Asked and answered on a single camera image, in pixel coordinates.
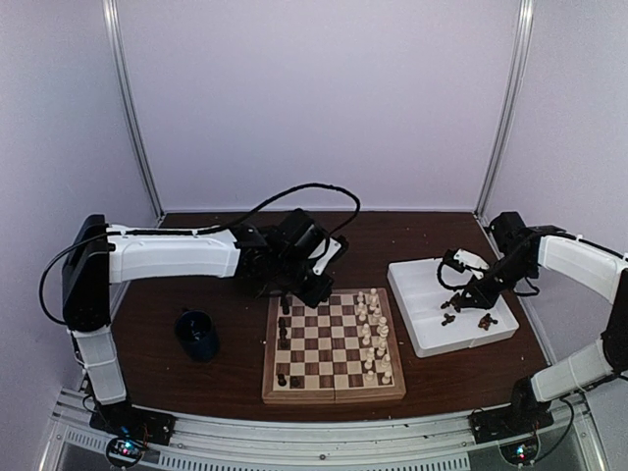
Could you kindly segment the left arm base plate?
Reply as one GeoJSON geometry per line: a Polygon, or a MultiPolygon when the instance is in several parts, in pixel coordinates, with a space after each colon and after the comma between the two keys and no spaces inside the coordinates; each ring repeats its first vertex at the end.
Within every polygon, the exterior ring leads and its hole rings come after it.
{"type": "Polygon", "coordinates": [[[93,429],[150,445],[168,445],[175,424],[176,418],[171,414],[124,403],[97,408],[89,421],[93,429]]]}

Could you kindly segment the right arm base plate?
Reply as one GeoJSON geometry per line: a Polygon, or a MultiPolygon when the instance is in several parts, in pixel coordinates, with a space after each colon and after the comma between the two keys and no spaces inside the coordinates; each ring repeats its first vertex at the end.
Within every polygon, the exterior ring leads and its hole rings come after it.
{"type": "Polygon", "coordinates": [[[548,411],[520,415],[510,406],[473,412],[468,419],[477,444],[530,434],[553,424],[553,417],[548,411]]]}

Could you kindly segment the white plastic compartment tray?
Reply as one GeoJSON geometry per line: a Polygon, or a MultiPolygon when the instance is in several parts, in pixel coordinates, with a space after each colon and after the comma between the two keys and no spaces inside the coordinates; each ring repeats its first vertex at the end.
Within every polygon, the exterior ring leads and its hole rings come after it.
{"type": "Polygon", "coordinates": [[[419,358],[507,340],[519,329],[502,297],[491,308],[443,307],[454,292],[438,281],[439,258],[394,262],[388,281],[419,358]]]}

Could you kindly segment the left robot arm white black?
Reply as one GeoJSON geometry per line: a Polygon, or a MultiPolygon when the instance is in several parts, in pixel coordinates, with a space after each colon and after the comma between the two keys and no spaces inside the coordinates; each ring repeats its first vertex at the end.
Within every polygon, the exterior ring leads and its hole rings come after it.
{"type": "Polygon", "coordinates": [[[74,243],[54,257],[62,267],[62,316],[90,381],[95,410],[121,436],[141,425],[131,405],[111,333],[109,287],[142,279],[206,276],[275,284],[309,307],[328,299],[327,266],[347,241],[300,208],[261,229],[239,218],[198,229],[143,229],[87,217],[74,243]]]}

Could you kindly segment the wooden chess board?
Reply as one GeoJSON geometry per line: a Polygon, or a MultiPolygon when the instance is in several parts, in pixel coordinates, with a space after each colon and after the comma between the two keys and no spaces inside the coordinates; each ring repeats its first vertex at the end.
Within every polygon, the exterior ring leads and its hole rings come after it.
{"type": "Polygon", "coordinates": [[[353,404],[399,400],[406,395],[393,316],[384,288],[376,288],[389,320],[389,349],[392,355],[391,387],[364,388],[357,341],[355,296],[369,288],[338,289],[316,308],[288,295],[290,313],[284,315],[280,298],[268,307],[261,397],[266,404],[353,404]],[[280,318],[287,320],[290,349],[280,350],[280,318]],[[281,387],[277,376],[287,384],[281,387]],[[300,387],[292,388],[290,378],[298,377],[300,387]]]}

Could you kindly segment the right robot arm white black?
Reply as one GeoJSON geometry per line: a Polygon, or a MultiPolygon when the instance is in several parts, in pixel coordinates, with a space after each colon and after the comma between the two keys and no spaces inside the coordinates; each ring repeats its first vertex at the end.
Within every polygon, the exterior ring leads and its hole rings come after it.
{"type": "Polygon", "coordinates": [[[467,282],[442,282],[453,296],[446,306],[457,312],[493,308],[506,291],[529,285],[536,314],[556,309],[566,322],[559,361],[513,388],[502,422],[520,434],[550,403],[576,391],[627,377],[627,257],[557,226],[529,226],[516,212],[502,212],[488,226],[500,253],[488,264],[463,249],[448,251],[440,266],[468,272],[467,282]],[[567,334],[575,335],[569,340],[567,334]]]}

